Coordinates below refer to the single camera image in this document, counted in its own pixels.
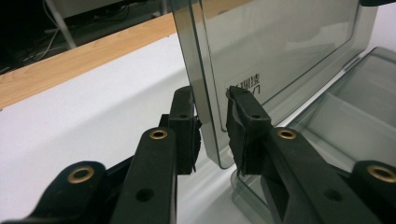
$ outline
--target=wooden table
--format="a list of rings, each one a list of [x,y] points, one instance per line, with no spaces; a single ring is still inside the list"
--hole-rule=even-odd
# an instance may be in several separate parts
[[[173,15],[167,14],[4,74],[0,76],[0,109],[66,82],[175,32]]]

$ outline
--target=cable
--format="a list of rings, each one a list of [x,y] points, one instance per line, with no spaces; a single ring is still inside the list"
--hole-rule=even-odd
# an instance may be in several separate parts
[[[36,63],[36,62],[42,60],[42,59],[47,55],[48,52],[50,52],[50,51],[52,51],[52,50],[55,50],[55,49],[61,49],[62,47],[55,48],[55,49],[50,49],[50,47],[52,46],[52,44],[53,44],[53,42],[54,42],[54,40],[55,40],[55,37],[56,37],[56,35],[57,35],[58,33],[59,33],[59,29],[58,29],[58,30],[55,32],[55,34],[52,36],[52,39],[50,40],[50,42],[49,42],[49,44],[48,44],[46,50],[44,50],[43,52],[40,52],[40,53],[35,53],[35,54],[34,54],[33,56],[31,56],[31,57],[26,57],[26,58],[24,58],[22,61],[25,62],[25,61],[27,61],[27,60],[32,60],[33,62]],[[39,54],[41,54],[41,56],[40,56],[38,59],[35,59],[35,57],[36,57],[37,55],[39,55]]]
[[[55,25],[56,28],[59,28],[58,23],[56,23],[56,21],[50,16],[49,12],[47,11],[46,0],[43,0],[42,3],[43,3],[44,12],[46,13],[49,20],[52,21],[52,23]]]
[[[10,66],[6,66],[6,67],[1,67],[0,66],[0,76],[5,74],[5,73],[7,73],[7,72],[9,72],[10,69],[12,69],[12,67],[10,67]]]
[[[86,22],[85,24],[83,24],[83,25],[89,25],[89,24],[91,24],[91,23],[95,23],[95,22],[99,22],[99,21],[106,21],[106,19],[109,19],[109,18],[115,17],[115,16],[117,16],[117,15],[120,15],[121,12],[125,10],[125,8],[128,8],[127,15],[129,15],[129,4],[127,4],[127,5],[123,6],[122,9],[120,9],[120,10],[118,10],[118,11],[116,11],[116,12],[108,13],[108,14],[106,14],[106,15],[103,16],[103,17],[93,18],[92,20],[87,21],[87,22]]]
[[[38,53],[38,51],[40,50],[41,46],[45,43],[48,43],[50,39],[51,39],[51,37],[50,38],[47,38],[46,36],[42,37],[42,38],[38,39],[37,41],[35,41],[33,48],[30,48],[29,50],[24,49],[25,54],[23,54],[21,56],[21,61],[25,62],[27,60],[30,60],[33,63],[36,63],[37,61],[34,59],[34,57],[41,54],[41,53]]]
[[[125,10],[125,8],[127,8],[128,7],[128,10],[126,11],[126,14],[125,14],[125,16],[123,17],[123,18],[121,18],[121,19],[117,19],[117,20],[108,20],[108,21],[124,21],[126,18],[128,18],[128,16],[129,16],[129,10],[130,10],[130,8],[129,8],[129,6],[128,5],[126,5],[123,9],[121,9],[120,10],[120,12],[118,12],[117,14],[115,14],[115,15],[112,15],[112,16],[109,16],[110,18],[111,17],[114,17],[114,16],[116,16],[116,15],[118,15],[118,14],[120,14],[123,10]],[[97,21],[97,22],[106,22],[107,20],[99,20],[99,21]]]
[[[47,47],[46,50],[44,50],[43,54],[40,56],[40,58],[38,58],[37,60],[40,61],[41,59],[44,58],[44,56],[47,55],[47,53],[50,51],[50,47],[52,46],[53,41],[55,40],[56,35],[59,33],[59,29],[55,32],[55,34],[53,35],[52,39],[49,42],[49,46]]]

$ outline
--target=black mechanical arm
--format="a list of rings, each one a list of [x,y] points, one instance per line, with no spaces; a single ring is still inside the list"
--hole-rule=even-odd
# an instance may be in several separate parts
[[[361,5],[364,7],[379,7],[394,2],[396,0],[361,0]]]
[[[230,87],[227,96],[238,172],[262,176],[276,223],[395,223],[394,167],[360,161],[352,174],[338,170],[297,131],[274,128],[249,91]],[[132,158],[108,170],[95,161],[65,168],[29,217],[5,223],[176,223],[177,175],[195,170],[200,126],[191,88],[181,88]]]
[[[396,169],[331,167],[297,131],[274,128],[250,91],[230,87],[227,130],[238,172],[261,175],[276,223],[396,223]]]

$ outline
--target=white table surface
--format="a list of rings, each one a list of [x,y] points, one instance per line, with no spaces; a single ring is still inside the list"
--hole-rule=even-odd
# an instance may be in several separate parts
[[[395,4],[381,7],[369,48],[396,50]],[[189,85],[177,35],[97,67],[0,112],[0,221],[29,215],[50,181],[77,161],[107,168],[134,154],[143,131]],[[234,167],[201,148],[197,173],[178,178],[178,223],[248,223],[232,202]]]

